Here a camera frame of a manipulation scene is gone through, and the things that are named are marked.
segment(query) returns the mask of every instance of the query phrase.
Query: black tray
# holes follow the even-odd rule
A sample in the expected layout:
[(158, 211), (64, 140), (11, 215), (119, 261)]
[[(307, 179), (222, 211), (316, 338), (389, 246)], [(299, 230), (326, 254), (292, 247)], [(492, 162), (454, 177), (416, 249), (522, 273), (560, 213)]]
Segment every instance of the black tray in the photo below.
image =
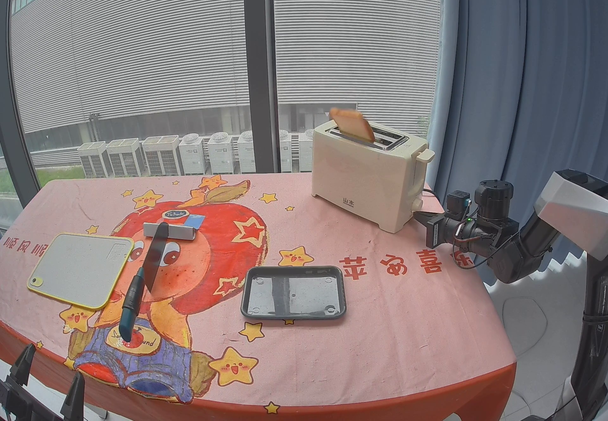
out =
[(346, 313), (342, 271), (331, 265), (253, 267), (241, 313), (255, 319), (340, 318)]

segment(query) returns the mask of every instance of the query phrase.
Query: pink tablecloth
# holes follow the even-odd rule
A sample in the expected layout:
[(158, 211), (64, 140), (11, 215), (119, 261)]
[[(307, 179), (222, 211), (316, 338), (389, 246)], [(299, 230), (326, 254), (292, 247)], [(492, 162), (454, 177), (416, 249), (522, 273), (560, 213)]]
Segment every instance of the pink tablecloth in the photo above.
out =
[[(216, 406), (218, 418), (230, 412), (287, 415), (315, 406), (323, 412), (324, 406), (447, 392), (442, 389), (495, 372), (507, 372), (501, 377), (503, 395), (496, 398), (504, 407), (516, 359), (478, 274), (456, 267), (451, 246), (429, 251), (424, 228), (414, 220), (397, 234), (385, 233), (311, 197), (310, 186), (310, 174), (50, 182), (0, 244), (4, 331), (21, 342), (37, 342), (42, 355), (57, 365), (115, 386), (104, 386), (110, 392), (130, 391), (128, 399), (137, 398), (138, 405), (141, 395), (173, 402), (144, 400), (162, 405), (150, 412), (163, 419), (167, 406), (184, 403), (206, 412)], [(437, 200), (423, 198), (424, 209), (440, 211)], [(143, 337), (162, 341), (161, 349), (151, 354), (141, 346), (110, 347), (107, 338), (122, 295), (147, 251), (142, 223), (163, 214), (183, 222), (184, 211), (205, 215), (201, 235), (180, 243), (177, 257), (167, 259), (139, 321)], [(70, 309), (26, 288), (47, 244), (60, 232), (123, 235), (140, 248), (103, 313)], [(322, 322), (243, 318), (239, 293), (245, 273), (256, 264), (338, 266), (345, 275), (345, 317)], [(17, 346), (10, 348), (6, 335), (2, 342), (0, 355), (12, 362), (5, 357)], [(151, 355), (160, 366), (146, 363)], [(461, 395), (428, 419), (441, 420), (469, 400)], [(104, 407), (121, 411), (121, 402)], [(129, 409), (122, 412), (137, 417)]]

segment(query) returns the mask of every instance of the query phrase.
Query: red star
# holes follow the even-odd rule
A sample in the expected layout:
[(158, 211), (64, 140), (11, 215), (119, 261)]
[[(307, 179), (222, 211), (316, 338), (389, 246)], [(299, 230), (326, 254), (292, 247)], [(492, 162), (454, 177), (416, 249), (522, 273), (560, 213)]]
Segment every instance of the red star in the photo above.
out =
[(215, 292), (213, 294), (225, 296), (237, 288), (237, 282), (238, 282), (238, 276), (231, 277), (230, 279), (221, 277), (219, 279), (219, 287), (215, 290)]
[(239, 233), (232, 239), (232, 242), (249, 242), (256, 247), (262, 245), (264, 227), (254, 217), (247, 221), (235, 221), (234, 224), (237, 226)]

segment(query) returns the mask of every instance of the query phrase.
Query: floor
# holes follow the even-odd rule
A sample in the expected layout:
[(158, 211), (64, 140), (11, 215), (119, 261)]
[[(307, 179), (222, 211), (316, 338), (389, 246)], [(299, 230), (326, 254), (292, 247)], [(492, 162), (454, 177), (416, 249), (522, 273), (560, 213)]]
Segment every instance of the floor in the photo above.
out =
[[(552, 260), (542, 273), (513, 284), (486, 286), (517, 355), (517, 373), (502, 420), (521, 421), (530, 414), (549, 417), (555, 410), (564, 379), (572, 371), (578, 348), (585, 295), (586, 255), (569, 254), (563, 264)], [(0, 362), (0, 379), (9, 365)], [(64, 396), (31, 377), (27, 389), (59, 413)], [(85, 408), (87, 421), (100, 419)], [(0, 417), (6, 419), (3, 412)], [(109, 421), (128, 421), (108, 413)], [(452, 414), (445, 421), (460, 421)], [(596, 421), (608, 421), (608, 405)]]

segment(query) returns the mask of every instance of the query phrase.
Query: knife handle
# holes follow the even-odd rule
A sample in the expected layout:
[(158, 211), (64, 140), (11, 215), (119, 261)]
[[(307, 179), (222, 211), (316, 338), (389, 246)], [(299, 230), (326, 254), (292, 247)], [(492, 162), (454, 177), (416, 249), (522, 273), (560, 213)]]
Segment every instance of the knife handle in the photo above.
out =
[(143, 286), (143, 267), (140, 267), (137, 274), (133, 276), (129, 289), (126, 292), (125, 301), (122, 303), (120, 323), (118, 324), (118, 333), (126, 342), (131, 341), (135, 318), (137, 318), (142, 304)]

